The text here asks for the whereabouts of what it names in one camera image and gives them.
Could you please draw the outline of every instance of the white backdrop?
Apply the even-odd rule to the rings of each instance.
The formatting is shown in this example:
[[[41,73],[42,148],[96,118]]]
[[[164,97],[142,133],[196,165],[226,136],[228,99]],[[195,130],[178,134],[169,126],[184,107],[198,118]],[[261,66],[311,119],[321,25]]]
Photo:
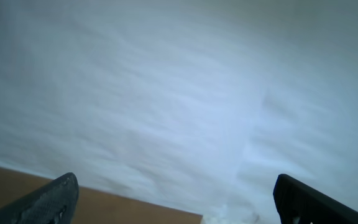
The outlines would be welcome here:
[[[358,1],[0,0],[0,166],[279,223],[358,210]]]

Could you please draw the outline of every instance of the crumpled white paper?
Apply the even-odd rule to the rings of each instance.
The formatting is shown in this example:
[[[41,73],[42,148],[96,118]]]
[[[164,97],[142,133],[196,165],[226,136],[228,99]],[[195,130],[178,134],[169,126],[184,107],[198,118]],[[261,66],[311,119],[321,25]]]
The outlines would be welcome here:
[[[247,223],[284,172],[358,210],[358,2],[0,0],[0,166]]]

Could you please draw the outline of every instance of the white fabric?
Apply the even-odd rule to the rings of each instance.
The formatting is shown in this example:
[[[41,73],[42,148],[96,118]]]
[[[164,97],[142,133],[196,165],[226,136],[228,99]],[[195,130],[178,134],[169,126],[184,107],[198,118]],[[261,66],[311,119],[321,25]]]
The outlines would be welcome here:
[[[0,0],[0,166],[259,223],[287,173],[358,210],[358,1]]]

